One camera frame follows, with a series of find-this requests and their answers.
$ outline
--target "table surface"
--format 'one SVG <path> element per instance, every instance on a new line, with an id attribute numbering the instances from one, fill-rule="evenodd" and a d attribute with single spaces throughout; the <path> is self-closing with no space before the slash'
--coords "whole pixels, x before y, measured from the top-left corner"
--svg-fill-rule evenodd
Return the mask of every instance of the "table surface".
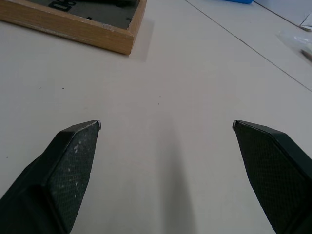
<path id="1" fill-rule="evenodd" d="M 274 233 L 232 122 L 286 132 L 312 156 L 312 93 L 266 55 L 184 0 L 148 1 L 128 57 L 0 31 L 0 196 L 58 131 L 100 119 L 73 234 Z"/>

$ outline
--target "blue object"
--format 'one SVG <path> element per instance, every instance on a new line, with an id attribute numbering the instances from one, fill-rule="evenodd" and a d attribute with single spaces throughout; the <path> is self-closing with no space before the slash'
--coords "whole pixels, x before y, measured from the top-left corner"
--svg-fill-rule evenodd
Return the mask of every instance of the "blue object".
<path id="1" fill-rule="evenodd" d="M 244 3 L 244 4 L 250 4 L 253 2 L 253 0 L 225 0 L 225 1 L 234 1 L 234 2 Z"/>

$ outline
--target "wooden tray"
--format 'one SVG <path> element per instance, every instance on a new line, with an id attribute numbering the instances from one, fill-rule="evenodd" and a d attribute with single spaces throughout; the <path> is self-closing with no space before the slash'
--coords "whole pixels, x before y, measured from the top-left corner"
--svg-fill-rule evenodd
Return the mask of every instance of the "wooden tray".
<path id="1" fill-rule="evenodd" d="M 146 0 L 118 4 L 116 0 L 0 0 L 0 20 L 128 55 Z"/>

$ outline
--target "wooden frame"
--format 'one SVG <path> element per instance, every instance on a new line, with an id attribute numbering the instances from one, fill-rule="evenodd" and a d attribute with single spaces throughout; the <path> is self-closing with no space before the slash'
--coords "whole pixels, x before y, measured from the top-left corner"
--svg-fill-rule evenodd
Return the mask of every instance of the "wooden frame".
<path id="1" fill-rule="evenodd" d="M 146 0 L 139 0 L 127 30 L 27 0 L 0 0 L 0 20 L 129 55 L 143 19 L 145 6 Z"/>

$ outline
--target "white table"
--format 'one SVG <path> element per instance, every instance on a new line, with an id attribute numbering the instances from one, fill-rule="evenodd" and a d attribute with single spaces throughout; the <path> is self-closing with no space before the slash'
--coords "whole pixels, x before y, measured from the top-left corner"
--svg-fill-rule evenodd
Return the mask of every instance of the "white table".
<path id="1" fill-rule="evenodd" d="M 0 55 L 0 195 L 58 131 L 102 122 L 73 234 L 273 234 L 232 122 L 312 156 L 312 93 L 183 0 L 149 0 L 129 57 L 2 22 Z"/>

